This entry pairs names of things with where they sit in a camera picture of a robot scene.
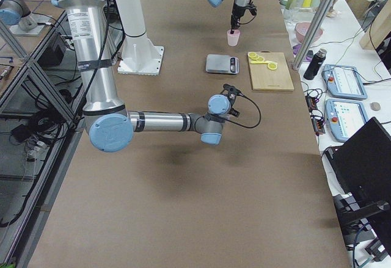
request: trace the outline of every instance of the brown tabletop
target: brown tabletop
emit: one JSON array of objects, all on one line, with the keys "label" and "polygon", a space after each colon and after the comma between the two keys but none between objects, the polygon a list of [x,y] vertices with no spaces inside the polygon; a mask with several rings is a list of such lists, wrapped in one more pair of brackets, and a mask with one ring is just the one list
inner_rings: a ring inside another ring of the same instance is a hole
[{"label": "brown tabletop", "polygon": [[[277,0],[228,47],[233,0],[142,0],[148,37],[164,45],[159,76],[116,75],[128,110],[206,111],[224,83],[261,108],[221,144],[193,132],[143,132],[119,153],[83,135],[30,261],[36,267],[349,267],[301,90],[251,90],[248,51],[293,55]],[[209,53],[239,57],[237,76],[207,74]],[[239,121],[257,111],[239,99]]]}]

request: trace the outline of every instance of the electronic device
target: electronic device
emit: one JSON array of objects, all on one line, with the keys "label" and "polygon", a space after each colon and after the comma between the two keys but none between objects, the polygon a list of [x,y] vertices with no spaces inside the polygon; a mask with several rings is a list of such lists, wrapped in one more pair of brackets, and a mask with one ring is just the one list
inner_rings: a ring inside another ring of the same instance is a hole
[{"label": "electronic device", "polygon": [[[368,220],[388,253],[391,253],[391,211],[387,207],[391,203],[390,153],[391,136],[375,117],[342,146],[325,151],[342,189],[351,193],[359,206],[353,212],[346,209],[339,212],[338,219]],[[352,226],[347,226],[347,230],[357,232]]]},{"label": "electronic device", "polygon": [[364,100],[367,93],[356,67],[348,65],[325,65],[322,77],[334,97]]},{"label": "electronic device", "polygon": [[328,99],[325,107],[327,123],[339,142],[346,142],[368,120],[360,101]]},{"label": "electronic device", "polygon": [[216,74],[238,74],[239,60],[233,56],[208,54],[206,57],[206,71]]}]

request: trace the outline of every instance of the cup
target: cup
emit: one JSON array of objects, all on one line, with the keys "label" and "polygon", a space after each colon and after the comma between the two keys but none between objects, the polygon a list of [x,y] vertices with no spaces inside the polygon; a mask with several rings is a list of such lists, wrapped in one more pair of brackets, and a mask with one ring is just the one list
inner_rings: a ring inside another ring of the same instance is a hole
[{"label": "cup", "polygon": [[240,31],[239,30],[231,30],[227,31],[227,40],[229,46],[236,46],[239,41]]}]

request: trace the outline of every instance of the blue-framed tablet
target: blue-framed tablet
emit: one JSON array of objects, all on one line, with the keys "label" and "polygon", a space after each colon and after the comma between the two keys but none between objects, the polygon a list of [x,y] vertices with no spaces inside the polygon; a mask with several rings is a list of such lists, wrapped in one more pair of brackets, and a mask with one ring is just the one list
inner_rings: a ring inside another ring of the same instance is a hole
[{"label": "blue-framed tablet", "polygon": [[322,77],[332,96],[364,100],[368,95],[364,89],[357,68],[349,65],[325,65]]},{"label": "blue-framed tablet", "polygon": [[325,113],[331,133],[339,142],[346,142],[368,121],[360,101],[328,99]]}]

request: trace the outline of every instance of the blue joint cap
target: blue joint cap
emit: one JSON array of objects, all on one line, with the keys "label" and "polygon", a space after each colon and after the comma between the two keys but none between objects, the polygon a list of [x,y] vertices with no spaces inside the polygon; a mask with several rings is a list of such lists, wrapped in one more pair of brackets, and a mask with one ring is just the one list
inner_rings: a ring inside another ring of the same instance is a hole
[{"label": "blue joint cap", "polygon": [[201,141],[210,145],[218,145],[221,140],[221,134],[217,132],[206,132],[201,134]]},{"label": "blue joint cap", "polygon": [[19,23],[20,18],[20,15],[13,10],[0,10],[0,19],[6,25],[16,25]]},{"label": "blue joint cap", "polygon": [[90,141],[104,152],[124,149],[133,137],[133,126],[122,114],[107,114],[98,118],[91,126]]},{"label": "blue joint cap", "polygon": [[226,96],[216,94],[209,98],[208,108],[211,114],[226,114],[230,111],[231,104]]},{"label": "blue joint cap", "polygon": [[50,0],[51,4],[54,5],[55,7],[59,7],[59,2],[57,0]]},{"label": "blue joint cap", "polygon": [[212,7],[218,7],[221,5],[222,0],[208,0]]}]

